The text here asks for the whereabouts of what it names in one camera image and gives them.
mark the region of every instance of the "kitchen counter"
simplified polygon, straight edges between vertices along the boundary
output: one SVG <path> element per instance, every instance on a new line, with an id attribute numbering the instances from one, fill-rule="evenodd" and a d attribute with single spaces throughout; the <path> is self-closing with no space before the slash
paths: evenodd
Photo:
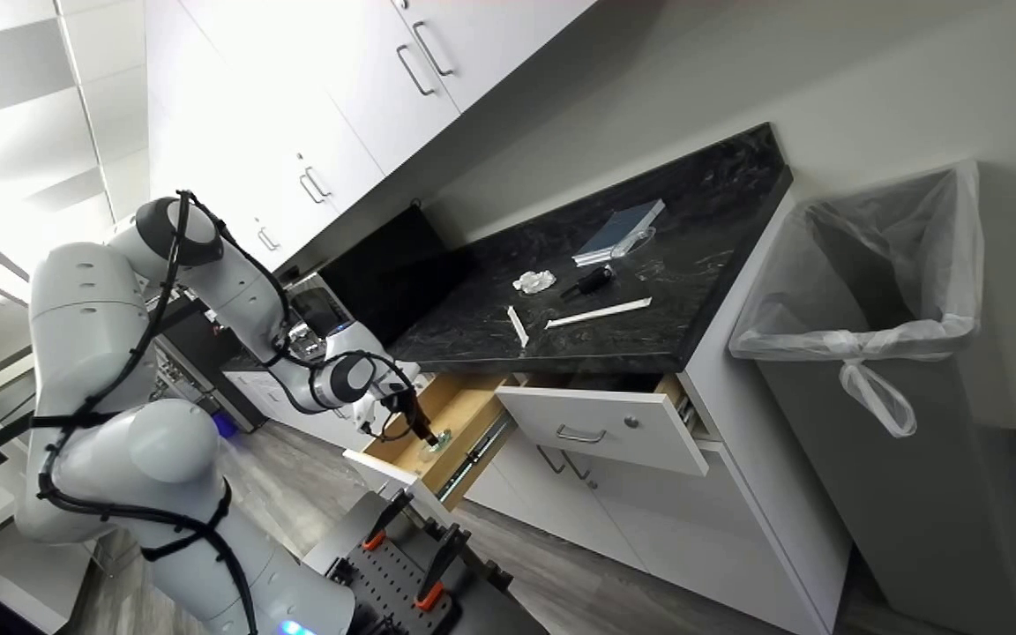
<path id="1" fill-rule="evenodd" d="M 391 355 L 425 371 L 468 375 L 679 375 L 706 336 L 759 231 L 792 187 L 774 127 L 756 127 L 714 147 L 615 184 L 533 223 L 487 236 L 468 249 L 474 271 L 391 344 Z M 590 295 L 560 295 L 582 275 L 570 253 L 612 213 L 665 199 L 619 277 Z M 558 284 L 514 293 L 522 271 L 554 271 Z M 652 295 L 652 306 L 567 328 L 552 318 Z"/>

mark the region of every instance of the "floor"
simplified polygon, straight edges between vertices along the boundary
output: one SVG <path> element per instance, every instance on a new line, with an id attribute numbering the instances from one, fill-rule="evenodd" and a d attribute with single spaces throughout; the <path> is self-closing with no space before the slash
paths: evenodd
<path id="1" fill-rule="evenodd" d="M 232 442 L 224 456 L 236 502 L 293 552 L 322 541 L 363 485 L 341 467 L 340 450 L 312 442 L 289 427 L 266 427 L 253 436 Z M 475 505 L 459 511 L 474 528 L 480 552 L 494 558 L 514 576 L 514 597 L 554 635 L 770 635 L 775 627 L 733 615 L 720 602 L 675 590 L 660 580 L 560 542 L 547 532 L 482 511 Z M 199 635 L 200 627 L 185 617 L 145 580 L 145 564 L 132 541 L 111 537 L 98 547 L 98 569 L 77 602 L 70 635 L 140 635 L 172 631 Z M 843 635 L 937 635 L 893 615 L 860 564 L 854 564 L 843 617 Z"/>

